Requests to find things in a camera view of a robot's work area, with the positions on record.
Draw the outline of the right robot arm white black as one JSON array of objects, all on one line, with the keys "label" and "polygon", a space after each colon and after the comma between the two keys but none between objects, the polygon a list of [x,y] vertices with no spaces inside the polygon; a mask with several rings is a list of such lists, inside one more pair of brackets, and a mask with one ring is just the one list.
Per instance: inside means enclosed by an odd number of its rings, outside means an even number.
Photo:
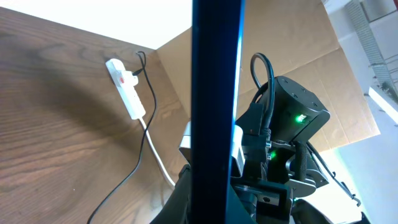
[{"label": "right robot arm white black", "polygon": [[330,119],[314,93],[283,76],[236,121],[232,188],[249,223],[288,223],[295,198],[327,185],[310,138]]}]

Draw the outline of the brown cardboard panel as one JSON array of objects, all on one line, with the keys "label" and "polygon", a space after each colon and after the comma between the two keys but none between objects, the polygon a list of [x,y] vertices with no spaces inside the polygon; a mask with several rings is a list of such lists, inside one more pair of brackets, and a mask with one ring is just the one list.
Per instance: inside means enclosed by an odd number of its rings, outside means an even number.
[{"label": "brown cardboard panel", "polygon": [[252,54],[263,53],[276,75],[314,92],[330,120],[311,138],[327,151],[379,135],[369,109],[321,0],[247,0],[238,113],[255,94],[249,73]]}]

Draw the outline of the white power strip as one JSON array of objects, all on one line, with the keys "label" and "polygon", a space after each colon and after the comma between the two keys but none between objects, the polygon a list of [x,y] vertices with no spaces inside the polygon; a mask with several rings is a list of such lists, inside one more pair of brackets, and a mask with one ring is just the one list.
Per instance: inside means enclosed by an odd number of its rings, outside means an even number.
[{"label": "white power strip", "polygon": [[143,118],[143,116],[146,114],[146,111],[134,86],[121,86],[119,82],[120,71],[126,70],[122,61],[112,58],[108,60],[105,65],[131,119],[135,120]]}]

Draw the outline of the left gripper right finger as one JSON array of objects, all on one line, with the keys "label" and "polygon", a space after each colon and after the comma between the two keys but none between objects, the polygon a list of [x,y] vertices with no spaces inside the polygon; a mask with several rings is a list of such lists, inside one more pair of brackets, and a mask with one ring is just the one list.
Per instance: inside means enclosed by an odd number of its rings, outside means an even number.
[{"label": "left gripper right finger", "polygon": [[230,185],[226,224],[256,224],[257,196],[244,187]]}]

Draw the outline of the white charger adapter plug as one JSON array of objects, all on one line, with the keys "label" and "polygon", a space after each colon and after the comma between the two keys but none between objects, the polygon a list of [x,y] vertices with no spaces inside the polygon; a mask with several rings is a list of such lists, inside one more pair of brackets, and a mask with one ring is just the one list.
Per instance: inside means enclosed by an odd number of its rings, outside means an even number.
[{"label": "white charger adapter plug", "polygon": [[139,80],[131,71],[123,70],[120,71],[119,82],[121,86],[136,86]]}]

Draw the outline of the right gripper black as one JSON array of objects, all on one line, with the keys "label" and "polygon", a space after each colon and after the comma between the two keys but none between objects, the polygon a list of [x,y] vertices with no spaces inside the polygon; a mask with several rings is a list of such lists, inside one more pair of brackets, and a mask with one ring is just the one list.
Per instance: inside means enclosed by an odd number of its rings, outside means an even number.
[{"label": "right gripper black", "polygon": [[232,177],[231,185],[257,196],[256,223],[309,223],[321,218],[302,201],[329,183],[308,140],[283,142],[266,134],[244,134],[242,147],[243,176]]}]

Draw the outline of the blue Galaxy smartphone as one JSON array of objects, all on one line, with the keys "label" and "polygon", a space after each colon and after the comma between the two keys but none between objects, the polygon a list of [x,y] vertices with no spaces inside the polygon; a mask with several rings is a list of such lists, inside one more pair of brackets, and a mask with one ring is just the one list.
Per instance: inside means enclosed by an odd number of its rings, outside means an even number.
[{"label": "blue Galaxy smartphone", "polygon": [[193,2],[192,223],[225,223],[244,1]]}]

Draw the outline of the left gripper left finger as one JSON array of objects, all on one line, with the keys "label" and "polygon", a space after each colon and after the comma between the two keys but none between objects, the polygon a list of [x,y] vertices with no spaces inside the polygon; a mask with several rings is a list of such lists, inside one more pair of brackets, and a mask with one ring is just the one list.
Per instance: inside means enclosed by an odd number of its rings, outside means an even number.
[{"label": "left gripper left finger", "polygon": [[186,164],[178,175],[178,181],[167,203],[150,224],[189,223],[191,179],[191,167]]}]

